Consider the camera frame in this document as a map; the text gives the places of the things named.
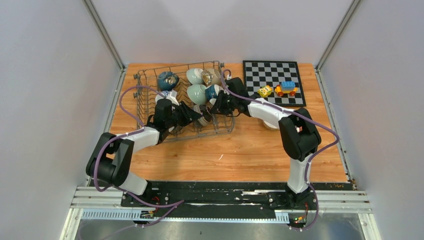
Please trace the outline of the grey wire dish rack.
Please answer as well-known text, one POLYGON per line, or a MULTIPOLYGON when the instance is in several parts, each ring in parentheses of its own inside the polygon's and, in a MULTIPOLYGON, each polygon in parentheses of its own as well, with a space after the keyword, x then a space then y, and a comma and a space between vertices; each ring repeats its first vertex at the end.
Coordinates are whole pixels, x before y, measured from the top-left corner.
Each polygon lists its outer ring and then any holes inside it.
MULTIPOLYGON (((156 96, 159 91, 157 87, 157 77, 162 72, 173 72, 179 77, 179 83, 174 90, 176 91, 176 100, 186 103, 190 108, 194 107, 194 103, 189 99, 187 88, 191 85, 187 79, 187 71, 192 68, 210 69, 221 72, 225 64, 218 60, 203 61, 196 63, 178 63, 174 65, 165 64, 156 67, 140 69, 133 75, 136 84, 139 86, 149 86, 152 89, 139 88, 133 97, 136 99, 136 115, 146 124, 148 117, 154 114, 156 106, 156 96)), ((198 122, 190 123, 188 126, 173 129, 168 137, 167 142, 175 142, 201 137, 212 137, 216 135, 229 134, 233 131, 236 121, 234 117, 214 114, 212 120, 205 126, 198 122)))

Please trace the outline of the cream beige bowl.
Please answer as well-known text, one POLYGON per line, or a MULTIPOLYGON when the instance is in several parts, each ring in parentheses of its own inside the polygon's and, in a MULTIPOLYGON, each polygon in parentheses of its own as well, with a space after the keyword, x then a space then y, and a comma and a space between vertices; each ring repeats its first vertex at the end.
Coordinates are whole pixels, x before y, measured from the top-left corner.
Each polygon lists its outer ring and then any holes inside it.
POLYGON ((271 131, 278 131, 279 130, 278 126, 272 125, 267 121, 262 120, 262 123, 263 123, 264 127, 267 128, 268 130, 271 130, 271 131))

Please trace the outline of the black striped bowl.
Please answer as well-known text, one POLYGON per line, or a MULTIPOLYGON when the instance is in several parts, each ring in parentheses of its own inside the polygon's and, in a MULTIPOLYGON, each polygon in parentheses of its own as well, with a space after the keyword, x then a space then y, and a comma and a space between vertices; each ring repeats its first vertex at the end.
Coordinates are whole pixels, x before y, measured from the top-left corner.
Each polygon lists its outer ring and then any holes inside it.
POLYGON ((205 127, 213 121, 213 115, 210 113, 210 108, 208 106, 204 104, 195 104, 193 110, 201 114, 201 117, 196 120, 200 126, 205 127))

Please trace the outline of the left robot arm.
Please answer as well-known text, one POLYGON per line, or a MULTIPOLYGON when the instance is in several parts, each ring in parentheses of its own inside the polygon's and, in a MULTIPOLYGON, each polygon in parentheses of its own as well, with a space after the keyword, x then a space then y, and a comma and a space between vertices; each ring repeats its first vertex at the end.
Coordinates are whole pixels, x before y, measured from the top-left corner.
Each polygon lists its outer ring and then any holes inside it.
POLYGON ((148 189, 150 182, 130 172, 133 154, 162 143, 170 129, 185 127, 201 117, 202 114, 184 102, 174 104, 169 99, 160 99, 146 126, 120 135, 104 132, 88 160, 85 172, 94 180, 133 193, 135 202, 140 206, 149 206, 153 201, 153 193, 148 189))

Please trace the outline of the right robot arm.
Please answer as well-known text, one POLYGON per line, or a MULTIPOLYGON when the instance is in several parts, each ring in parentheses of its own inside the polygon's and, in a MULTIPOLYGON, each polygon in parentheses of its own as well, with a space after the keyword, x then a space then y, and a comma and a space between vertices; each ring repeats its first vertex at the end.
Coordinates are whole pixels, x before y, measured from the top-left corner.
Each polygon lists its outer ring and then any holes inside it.
POLYGON ((322 141, 318 123, 312 120, 309 112, 305 108, 292 110, 278 106, 258 93, 248 95, 239 77, 222 80, 214 109, 224 114, 238 110, 279 130, 284 152, 290 158, 289 192, 285 201, 292 209, 301 207, 306 201, 304 192, 310 187, 310 162, 322 141))

